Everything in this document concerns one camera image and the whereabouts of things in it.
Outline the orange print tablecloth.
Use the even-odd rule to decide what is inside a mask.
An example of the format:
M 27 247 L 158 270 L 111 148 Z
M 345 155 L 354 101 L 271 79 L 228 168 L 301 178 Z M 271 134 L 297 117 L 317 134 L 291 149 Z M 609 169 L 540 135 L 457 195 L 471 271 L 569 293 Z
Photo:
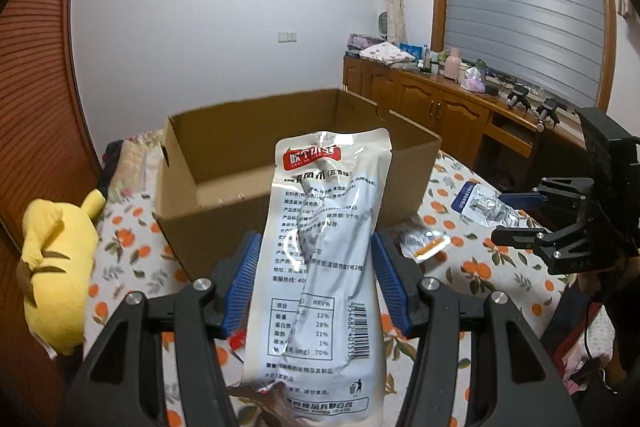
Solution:
M 506 291 L 518 309 L 542 334 L 552 312 L 560 312 L 565 288 L 578 289 L 570 283 L 575 277 L 548 275 L 547 269 L 529 251 L 495 246 L 488 228 L 477 225 L 460 213 L 452 211 L 454 196 L 465 182 L 488 183 L 464 167 L 453 157 L 438 152 L 432 177 L 420 210 L 418 227 L 446 233 L 450 245 L 421 268 L 427 275 L 448 283 L 456 291 L 484 296 L 491 289 Z M 86 306 L 84 355 L 100 335 L 104 325 L 129 291 L 145 291 L 151 297 L 173 294 L 190 282 L 180 267 L 174 252 L 160 233 L 153 216 L 154 198 L 136 194 L 122 202 L 107 202 L 100 222 L 98 248 L 94 254 L 94 269 L 88 288 Z M 418 342 L 408 340 L 393 328 L 386 306 L 380 297 L 382 329 L 386 353 L 384 426 L 395 425 L 405 389 L 408 385 Z M 604 310 L 592 305 L 585 347 L 585 311 L 578 311 L 578 325 L 570 333 L 562 333 L 559 365 L 565 387 L 570 393 L 582 390 L 578 385 L 579 369 L 604 369 L 614 355 L 614 329 Z M 171 333 L 162 337 L 163 377 L 169 426 L 185 426 L 180 388 L 178 385 L 175 340 Z M 236 386 L 242 377 L 244 350 L 232 351 L 228 340 L 216 341 L 222 373 L 228 385 Z M 457 395 L 449 426 L 462 426 L 469 399 L 471 336 L 460 334 L 460 359 Z M 231 402 L 241 426 L 279 426 L 267 416 L 266 405 L 252 398 L 232 397 Z

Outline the yellow plush toy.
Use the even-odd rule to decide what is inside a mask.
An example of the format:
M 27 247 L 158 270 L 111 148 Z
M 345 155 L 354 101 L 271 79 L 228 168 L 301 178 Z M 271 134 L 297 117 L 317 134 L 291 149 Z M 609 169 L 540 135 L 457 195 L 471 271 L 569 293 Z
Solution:
M 37 198 L 23 215 L 16 281 L 24 296 L 29 332 L 57 355 L 84 342 L 85 305 L 99 242 L 94 220 L 105 205 L 99 190 L 80 205 Z

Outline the clear silver snack pouch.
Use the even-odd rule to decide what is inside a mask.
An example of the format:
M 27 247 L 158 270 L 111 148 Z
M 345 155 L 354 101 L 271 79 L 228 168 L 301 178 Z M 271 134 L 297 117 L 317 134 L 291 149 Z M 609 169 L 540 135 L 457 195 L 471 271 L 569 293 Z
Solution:
M 465 182 L 454 198 L 451 209 L 477 225 L 490 229 L 516 228 L 521 222 L 521 215 L 501 202 L 494 190 L 472 181 Z

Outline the red white snack pouch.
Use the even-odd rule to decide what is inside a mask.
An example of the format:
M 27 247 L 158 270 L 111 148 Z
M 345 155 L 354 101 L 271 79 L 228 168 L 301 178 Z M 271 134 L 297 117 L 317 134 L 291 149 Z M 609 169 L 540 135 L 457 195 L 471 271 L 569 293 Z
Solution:
M 246 329 L 239 329 L 234 332 L 228 339 L 229 348 L 232 351 L 239 351 L 245 347 Z

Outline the white wall switch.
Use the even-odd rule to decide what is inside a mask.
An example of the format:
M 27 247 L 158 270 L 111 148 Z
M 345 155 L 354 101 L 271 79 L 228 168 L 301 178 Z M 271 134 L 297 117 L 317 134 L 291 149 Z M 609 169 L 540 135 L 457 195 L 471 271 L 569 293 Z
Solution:
M 279 31 L 278 43 L 293 43 L 297 41 L 297 34 L 295 31 Z

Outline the small silver orange packet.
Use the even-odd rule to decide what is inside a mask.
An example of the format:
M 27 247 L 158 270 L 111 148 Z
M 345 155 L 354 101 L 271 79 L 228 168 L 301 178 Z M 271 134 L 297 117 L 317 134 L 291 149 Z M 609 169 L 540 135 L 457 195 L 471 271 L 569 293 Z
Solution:
M 450 236 L 429 228 L 408 229 L 399 233 L 401 254 L 416 263 L 427 262 L 451 243 Z

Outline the pink thermos bottle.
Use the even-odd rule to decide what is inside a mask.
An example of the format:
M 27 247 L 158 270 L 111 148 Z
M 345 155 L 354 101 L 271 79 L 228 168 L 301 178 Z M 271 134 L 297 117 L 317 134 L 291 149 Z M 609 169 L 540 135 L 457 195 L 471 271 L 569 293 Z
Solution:
M 459 75 L 460 64 L 460 50 L 458 48 L 451 48 L 445 62 L 444 77 L 456 81 Z

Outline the small white fan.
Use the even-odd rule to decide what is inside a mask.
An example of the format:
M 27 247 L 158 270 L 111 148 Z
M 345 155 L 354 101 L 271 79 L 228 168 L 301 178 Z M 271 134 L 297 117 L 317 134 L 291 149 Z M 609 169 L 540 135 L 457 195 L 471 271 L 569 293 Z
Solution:
M 386 11 L 378 14 L 378 35 L 383 40 L 388 38 L 388 16 Z

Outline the white silver snack pouch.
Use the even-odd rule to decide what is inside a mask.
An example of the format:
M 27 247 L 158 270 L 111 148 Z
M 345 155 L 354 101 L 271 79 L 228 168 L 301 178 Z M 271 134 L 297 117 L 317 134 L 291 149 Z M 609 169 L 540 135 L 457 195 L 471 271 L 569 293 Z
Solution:
M 371 239 L 384 128 L 281 140 L 248 309 L 242 383 L 291 426 L 378 426 L 386 362 Z

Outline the wooden sideboard cabinet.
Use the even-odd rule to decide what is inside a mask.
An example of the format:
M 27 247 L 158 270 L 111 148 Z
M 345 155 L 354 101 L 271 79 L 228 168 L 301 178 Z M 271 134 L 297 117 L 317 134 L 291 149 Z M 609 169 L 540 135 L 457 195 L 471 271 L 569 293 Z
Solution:
M 585 147 L 559 126 L 539 130 L 534 113 L 465 91 L 441 75 L 346 54 L 343 86 L 440 135 L 445 153 L 500 191 L 524 192 L 544 178 L 589 173 Z

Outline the folded floral cloth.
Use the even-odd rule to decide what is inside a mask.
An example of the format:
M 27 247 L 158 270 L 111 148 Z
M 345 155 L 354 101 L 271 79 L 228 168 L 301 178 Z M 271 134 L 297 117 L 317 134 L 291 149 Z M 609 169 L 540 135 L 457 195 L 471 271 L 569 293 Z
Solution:
M 410 53 L 399 49 L 393 43 L 384 41 L 373 46 L 369 46 L 359 52 L 359 57 L 363 60 L 381 63 L 387 66 L 398 63 L 412 63 L 416 58 Z

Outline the floral bed quilt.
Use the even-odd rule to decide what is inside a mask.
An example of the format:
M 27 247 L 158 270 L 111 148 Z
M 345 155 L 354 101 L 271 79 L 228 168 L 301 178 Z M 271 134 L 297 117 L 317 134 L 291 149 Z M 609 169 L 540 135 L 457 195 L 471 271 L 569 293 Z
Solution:
M 98 183 L 107 202 L 122 202 L 136 194 L 154 198 L 163 142 L 164 132 L 158 129 L 107 145 Z

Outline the pink tissue bag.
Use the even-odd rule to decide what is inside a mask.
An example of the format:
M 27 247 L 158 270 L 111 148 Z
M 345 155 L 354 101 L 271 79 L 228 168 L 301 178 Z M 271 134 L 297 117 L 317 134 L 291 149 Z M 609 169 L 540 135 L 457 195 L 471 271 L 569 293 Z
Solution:
M 460 78 L 460 86 L 469 92 L 484 93 L 486 86 L 482 72 L 476 67 L 468 68 Z

